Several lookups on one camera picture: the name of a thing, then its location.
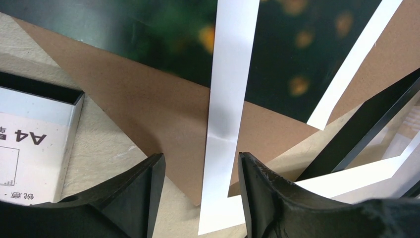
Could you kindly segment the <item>brown frame backing board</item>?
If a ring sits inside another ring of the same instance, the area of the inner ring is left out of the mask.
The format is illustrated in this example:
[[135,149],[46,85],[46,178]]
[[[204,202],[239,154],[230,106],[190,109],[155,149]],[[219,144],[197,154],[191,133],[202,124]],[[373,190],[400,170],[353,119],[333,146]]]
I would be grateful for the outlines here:
[[[420,65],[420,4],[406,0],[332,113],[338,119]],[[162,152],[169,179],[201,200],[210,90],[204,86],[31,24],[16,22],[147,155]]]

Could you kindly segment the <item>black picture frame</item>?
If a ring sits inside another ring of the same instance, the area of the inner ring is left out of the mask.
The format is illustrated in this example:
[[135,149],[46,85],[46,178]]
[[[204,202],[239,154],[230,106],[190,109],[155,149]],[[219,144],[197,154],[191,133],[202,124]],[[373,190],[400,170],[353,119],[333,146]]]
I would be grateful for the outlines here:
[[364,102],[297,178],[297,185],[333,198],[393,177],[406,159],[402,155],[348,166],[419,90],[420,71],[416,69]]

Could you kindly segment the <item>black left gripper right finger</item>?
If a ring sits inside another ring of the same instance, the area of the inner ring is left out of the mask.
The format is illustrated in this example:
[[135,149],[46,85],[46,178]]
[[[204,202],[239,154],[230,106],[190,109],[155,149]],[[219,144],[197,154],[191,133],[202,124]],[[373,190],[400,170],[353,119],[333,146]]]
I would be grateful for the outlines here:
[[347,204],[312,193],[249,152],[239,153],[239,185],[250,238],[417,238],[420,202],[371,199]]

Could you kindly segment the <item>sunflower photo print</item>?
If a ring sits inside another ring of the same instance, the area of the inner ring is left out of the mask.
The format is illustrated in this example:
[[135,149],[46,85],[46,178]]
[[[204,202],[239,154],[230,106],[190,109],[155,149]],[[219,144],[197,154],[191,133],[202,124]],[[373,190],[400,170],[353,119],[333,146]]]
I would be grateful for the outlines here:
[[[307,122],[377,0],[262,0],[247,102]],[[3,0],[2,13],[210,86],[214,0]]]

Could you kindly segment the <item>white mat board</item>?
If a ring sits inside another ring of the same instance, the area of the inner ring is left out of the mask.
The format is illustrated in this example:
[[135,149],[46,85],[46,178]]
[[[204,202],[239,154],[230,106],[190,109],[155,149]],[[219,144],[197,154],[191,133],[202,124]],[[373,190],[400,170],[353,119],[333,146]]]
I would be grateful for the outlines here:
[[399,0],[220,0],[198,234],[245,223],[228,196],[245,101],[325,129]]

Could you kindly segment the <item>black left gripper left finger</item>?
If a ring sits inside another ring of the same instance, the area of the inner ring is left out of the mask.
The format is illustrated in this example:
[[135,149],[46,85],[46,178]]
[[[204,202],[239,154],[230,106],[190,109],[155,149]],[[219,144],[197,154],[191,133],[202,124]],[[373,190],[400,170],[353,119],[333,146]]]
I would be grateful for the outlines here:
[[164,154],[57,203],[0,204],[3,238],[150,238],[165,178]]

